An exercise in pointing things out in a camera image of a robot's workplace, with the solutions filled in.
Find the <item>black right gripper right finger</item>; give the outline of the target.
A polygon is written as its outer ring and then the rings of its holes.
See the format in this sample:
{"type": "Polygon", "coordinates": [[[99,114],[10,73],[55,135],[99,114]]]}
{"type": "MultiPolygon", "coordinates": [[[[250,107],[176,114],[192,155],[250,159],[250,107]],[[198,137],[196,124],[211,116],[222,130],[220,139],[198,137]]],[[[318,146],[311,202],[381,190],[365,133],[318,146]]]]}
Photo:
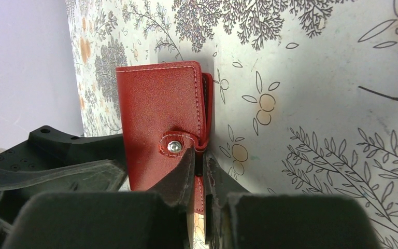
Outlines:
{"type": "Polygon", "coordinates": [[[350,198],[254,194],[210,152],[203,181],[210,248],[380,248],[368,216],[350,198]]]}

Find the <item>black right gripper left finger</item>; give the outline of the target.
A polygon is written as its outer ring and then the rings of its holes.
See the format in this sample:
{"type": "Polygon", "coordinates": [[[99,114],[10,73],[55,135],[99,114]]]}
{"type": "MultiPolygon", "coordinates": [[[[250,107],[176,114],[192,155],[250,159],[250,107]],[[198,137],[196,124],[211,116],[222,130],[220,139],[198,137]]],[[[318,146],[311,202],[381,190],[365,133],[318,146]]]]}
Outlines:
{"type": "Polygon", "coordinates": [[[47,192],[28,201],[3,248],[191,248],[195,151],[147,191],[47,192]]]}

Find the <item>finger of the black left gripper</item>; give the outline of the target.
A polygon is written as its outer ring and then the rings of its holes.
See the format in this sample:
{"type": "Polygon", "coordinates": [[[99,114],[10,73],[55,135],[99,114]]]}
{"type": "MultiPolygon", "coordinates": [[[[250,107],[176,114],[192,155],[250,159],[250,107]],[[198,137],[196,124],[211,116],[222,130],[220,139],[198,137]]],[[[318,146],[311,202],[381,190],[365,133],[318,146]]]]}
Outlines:
{"type": "Polygon", "coordinates": [[[127,168],[116,160],[99,160],[41,171],[0,169],[0,227],[12,227],[21,208],[44,192],[117,191],[127,168]]]}
{"type": "Polygon", "coordinates": [[[43,126],[30,132],[26,141],[0,153],[0,169],[50,170],[106,159],[125,166],[122,134],[78,137],[43,126]]]}

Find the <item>red leather card holder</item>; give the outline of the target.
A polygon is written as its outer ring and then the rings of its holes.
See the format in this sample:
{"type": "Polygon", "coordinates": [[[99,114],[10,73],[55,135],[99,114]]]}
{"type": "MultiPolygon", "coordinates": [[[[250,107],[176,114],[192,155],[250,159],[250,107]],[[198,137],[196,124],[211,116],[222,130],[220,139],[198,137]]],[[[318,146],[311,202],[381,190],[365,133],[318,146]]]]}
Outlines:
{"type": "Polygon", "coordinates": [[[145,191],[187,149],[205,152],[212,120],[212,76],[195,61],[116,69],[130,188],[145,191]]]}

